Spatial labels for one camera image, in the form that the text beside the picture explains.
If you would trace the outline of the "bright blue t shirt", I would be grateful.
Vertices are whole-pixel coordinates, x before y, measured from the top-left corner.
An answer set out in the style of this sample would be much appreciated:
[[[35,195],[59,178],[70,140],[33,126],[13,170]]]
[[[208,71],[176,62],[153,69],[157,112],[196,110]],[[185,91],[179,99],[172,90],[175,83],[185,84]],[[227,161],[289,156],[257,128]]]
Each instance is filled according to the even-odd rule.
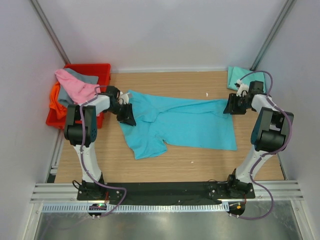
[[[135,126],[120,124],[136,160],[153,158],[168,145],[237,150],[233,119],[225,114],[227,99],[185,99],[130,90]]]

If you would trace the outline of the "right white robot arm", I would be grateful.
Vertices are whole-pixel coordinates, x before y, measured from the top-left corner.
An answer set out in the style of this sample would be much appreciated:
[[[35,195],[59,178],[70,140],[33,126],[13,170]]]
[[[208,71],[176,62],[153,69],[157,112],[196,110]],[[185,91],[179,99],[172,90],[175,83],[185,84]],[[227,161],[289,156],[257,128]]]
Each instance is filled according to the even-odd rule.
[[[272,98],[264,94],[264,83],[240,80],[237,93],[229,94],[224,114],[244,115],[251,109],[258,113],[253,127],[251,149],[243,163],[227,178],[226,191],[231,198],[241,198],[253,191],[253,182],[265,162],[283,151],[290,140],[294,115],[280,110]]]

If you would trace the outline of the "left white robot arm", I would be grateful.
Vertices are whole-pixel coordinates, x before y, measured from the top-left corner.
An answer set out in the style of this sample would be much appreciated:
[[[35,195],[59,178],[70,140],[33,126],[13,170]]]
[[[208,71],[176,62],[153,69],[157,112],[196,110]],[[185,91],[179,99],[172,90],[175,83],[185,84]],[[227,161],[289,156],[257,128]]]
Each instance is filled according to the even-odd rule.
[[[64,137],[75,149],[81,169],[84,191],[111,189],[105,185],[103,173],[98,166],[95,141],[98,135],[97,115],[110,112],[119,123],[135,126],[131,93],[122,93],[115,86],[107,86],[105,92],[98,93],[100,86],[94,88],[93,96],[81,103],[70,104],[64,127]]]

